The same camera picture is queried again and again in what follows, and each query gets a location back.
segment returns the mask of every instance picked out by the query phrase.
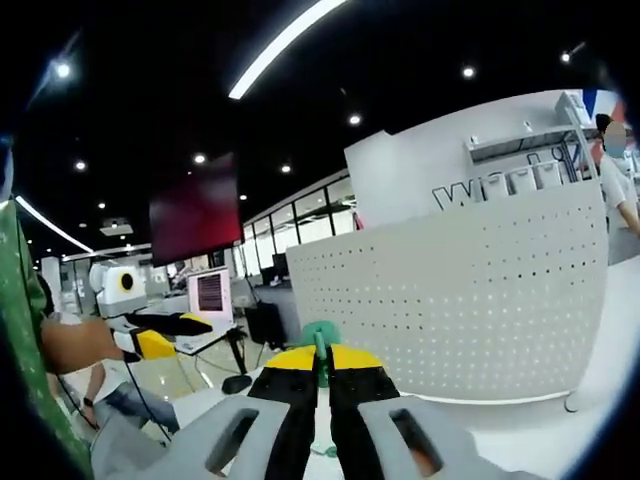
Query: window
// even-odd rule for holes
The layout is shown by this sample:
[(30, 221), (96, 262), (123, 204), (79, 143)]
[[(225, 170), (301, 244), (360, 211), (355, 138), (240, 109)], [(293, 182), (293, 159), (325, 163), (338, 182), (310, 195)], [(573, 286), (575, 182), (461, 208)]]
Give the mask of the window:
[(324, 190), (318, 190), (297, 200), (295, 205), (302, 243), (315, 242), (331, 236), (331, 222)]
[(236, 257), (237, 272), (240, 276), (244, 276), (244, 262), (242, 261), (242, 253), (244, 253), (244, 260), (247, 264), (247, 273), (249, 275), (259, 275), (260, 265), (258, 264), (258, 255), (256, 254), (256, 241), (253, 238), (253, 229), (251, 225), (244, 229), (244, 245), (234, 248), (235, 252), (238, 252)]
[(333, 225), (336, 235), (356, 230), (354, 214), (356, 212), (356, 197), (351, 187), (349, 177), (338, 180), (327, 187), (329, 202), (333, 215)]
[(273, 238), (271, 237), (271, 225), (269, 217), (258, 220), (254, 223), (256, 229), (256, 242), (258, 245), (258, 256), (260, 258), (260, 268), (273, 267)]
[(287, 205), (271, 215), (276, 240), (276, 252), (285, 253), (287, 248), (298, 245), (298, 234), (293, 221), (293, 206)]

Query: jeans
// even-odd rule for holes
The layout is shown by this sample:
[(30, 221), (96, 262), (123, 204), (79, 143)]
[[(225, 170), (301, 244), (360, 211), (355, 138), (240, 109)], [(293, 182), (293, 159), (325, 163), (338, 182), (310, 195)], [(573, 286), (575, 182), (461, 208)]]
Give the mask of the jeans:
[(142, 419), (140, 428), (151, 420), (167, 428), (170, 433), (176, 433), (180, 426), (173, 405), (144, 388), (141, 388), (140, 391), (153, 415), (149, 414), (149, 410), (147, 410), (135, 386), (131, 382), (125, 382), (96, 403), (94, 410), (98, 424), (104, 425), (112, 413), (111, 409), (115, 409), (127, 417)]

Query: white floor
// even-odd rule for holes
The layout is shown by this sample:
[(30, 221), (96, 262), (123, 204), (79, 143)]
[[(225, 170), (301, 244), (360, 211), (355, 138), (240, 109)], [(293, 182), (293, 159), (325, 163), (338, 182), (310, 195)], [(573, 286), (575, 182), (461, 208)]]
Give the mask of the white floor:
[[(636, 361), (640, 340), (640, 257), (610, 267), (602, 324), (591, 362), (577, 393), (569, 399), (579, 411), (565, 412), (564, 399), (511, 406), (437, 404), (470, 430), (478, 452), (506, 470), (525, 470), (549, 479), (561, 478), (581, 457), (614, 408)], [(247, 339), (246, 365), (257, 365), (260, 345)], [(259, 364), (272, 356), (265, 348)], [(201, 354), (199, 369), (219, 387), (236, 371), (231, 350), (219, 343)], [(135, 366), (139, 383), (168, 400), (208, 388), (193, 358), (142, 362)]]

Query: white shirt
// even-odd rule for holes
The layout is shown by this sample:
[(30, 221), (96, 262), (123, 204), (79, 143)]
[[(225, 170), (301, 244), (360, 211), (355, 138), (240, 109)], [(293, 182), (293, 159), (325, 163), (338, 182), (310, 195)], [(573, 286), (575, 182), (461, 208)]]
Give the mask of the white shirt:
[(600, 179), (607, 205), (609, 233), (615, 233), (622, 228), (628, 229), (629, 226), (620, 214), (618, 205), (624, 202), (632, 215), (638, 218), (638, 194), (633, 181), (622, 174), (613, 159), (606, 153), (603, 153), (600, 160)]
[[(60, 314), (60, 323), (63, 325), (80, 325), (82, 320), (73, 313), (63, 312)], [(124, 362), (103, 360), (102, 365), (105, 371), (104, 382), (93, 403), (99, 402), (128, 380), (124, 375)], [(91, 378), (91, 368), (92, 367), (87, 367), (73, 373), (62, 375), (65, 382), (73, 388), (80, 397), (84, 397), (87, 393), (89, 379)]]

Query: ceiling light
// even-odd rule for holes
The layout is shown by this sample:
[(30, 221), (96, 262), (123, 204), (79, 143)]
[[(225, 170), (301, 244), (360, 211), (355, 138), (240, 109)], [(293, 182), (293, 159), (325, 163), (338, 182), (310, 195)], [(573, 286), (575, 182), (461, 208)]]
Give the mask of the ceiling light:
[(464, 78), (473, 78), (476, 74), (476, 69), (473, 67), (464, 67), (462, 69), (462, 76)]
[(316, 23), (333, 9), (339, 7), (347, 0), (320, 0), (302, 15), (296, 18), (280, 35), (278, 35), (258, 58), (242, 74), (240, 80), (229, 93), (229, 98), (239, 100), (251, 88), (260, 75), (296, 38), (298, 38), (311, 25)]
[(58, 78), (67, 78), (71, 73), (71, 67), (68, 63), (59, 63), (56, 66), (56, 74)]
[(357, 113), (354, 113), (349, 117), (349, 125), (360, 125), (360, 122), (362, 122), (362, 117)]
[(87, 247), (84, 243), (80, 243), (78, 240), (73, 238), (71, 235), (69, 235), (68, 233), (66, 233), (65, 231), (61, 230), (60, 228), (58, 228), (53, 223), (51, 223), (40, 212), (38, 212), (35, 208), (33, 208), (31, 206), (31, 204), (29, 202), (27, 202), (21, 195), (18, 195), (16, 197), (16, 202), (18, 202), (20, 204), (20, 206), (22, 206), (22, 208), (24, 208), (27, 212), (29, 212), (34, 218), (36, 218), (37, 220), (39, 220), (40, 222), (45, 224), (47, 227), (49, 227), (51, 230), (56, 232), (58, 235), (60, 235), (65, 240), (68, 240), (69, 242), (73, 243), (75, 246), (77, 246), (78, 248), (81, 248), (82, 250), (84, 250), (87, 253), (93, 253), (93, 250), (91, 248)]

